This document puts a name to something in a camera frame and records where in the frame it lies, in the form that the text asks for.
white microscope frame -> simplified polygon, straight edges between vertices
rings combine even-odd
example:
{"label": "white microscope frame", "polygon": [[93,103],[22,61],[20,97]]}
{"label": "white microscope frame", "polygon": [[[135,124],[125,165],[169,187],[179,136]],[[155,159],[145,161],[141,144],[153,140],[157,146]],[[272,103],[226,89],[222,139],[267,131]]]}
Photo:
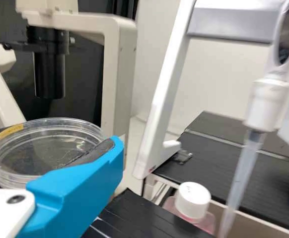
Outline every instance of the white microscope frame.
{"label": "white microscope frame", "polygon": [[[16,0],[16,11],[29,25],[72,31],[104,45],[101,128],[105,136],[122,136],[126,152],[137,45],[135,23],[111,14],[78,12],[77,0]],[[8,70],[15,55],[0,46],[0,57],[4,56]],[[0,74],[0,128],[22,122],[25,118]]]}

clear plastic dish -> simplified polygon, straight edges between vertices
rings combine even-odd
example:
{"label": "clear plastic dish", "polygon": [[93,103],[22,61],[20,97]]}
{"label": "clear plastic dish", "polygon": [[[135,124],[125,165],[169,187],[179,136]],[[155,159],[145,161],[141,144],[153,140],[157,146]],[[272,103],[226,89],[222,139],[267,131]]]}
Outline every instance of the clear plastic dish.
{"label": "clear plastic dish", "polygon": [[38,119],[0,133],[0,186],[25,188],[48,171],[70,166],[104,140],[101,129],[70,118]]}

microscope arm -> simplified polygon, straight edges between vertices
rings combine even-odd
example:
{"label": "microscope arm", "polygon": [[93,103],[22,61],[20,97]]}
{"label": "microscope arm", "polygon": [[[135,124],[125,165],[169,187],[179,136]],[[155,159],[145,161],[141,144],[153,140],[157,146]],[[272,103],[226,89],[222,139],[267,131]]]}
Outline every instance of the microscope arm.
{"label": "microscope arm", "polygon": [[128,135],[137,45],[134,22],[114,15],[80,12],[44,15],[22,11],[22,17],[31,26],[72,31],[104,45],[101,128],[107,136]]}
{"label": "microscope arm", "polygon": [[14,62],[14,51],[6,51],[0,44],[0,128],[26,121],[1,75],[1,72],[8,71]]}

white wall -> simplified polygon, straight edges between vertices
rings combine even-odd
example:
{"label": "white wall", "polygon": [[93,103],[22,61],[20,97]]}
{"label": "white wall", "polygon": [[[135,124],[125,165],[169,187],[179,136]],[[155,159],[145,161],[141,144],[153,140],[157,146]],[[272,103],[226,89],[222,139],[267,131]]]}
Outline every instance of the white wall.
{"label": "white wall", "polygon": [[[140,0],[133,115],[148,116],[180,0]],[[268,46],[194,39],[169,130],[180,133],[203,110],[242,119],[252,81],[262,77]]]}

bottle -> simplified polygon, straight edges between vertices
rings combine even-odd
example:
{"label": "bottle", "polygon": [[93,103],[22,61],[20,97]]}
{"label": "bottle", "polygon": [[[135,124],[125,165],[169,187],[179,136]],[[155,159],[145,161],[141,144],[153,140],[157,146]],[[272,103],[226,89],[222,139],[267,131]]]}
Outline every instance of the bottle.
{"label": "bottle", "polygon": [[175,196],[168,197],[163,208],[213,235],[215,216],[208,212],[210,192],[196,182],[184,182]]}

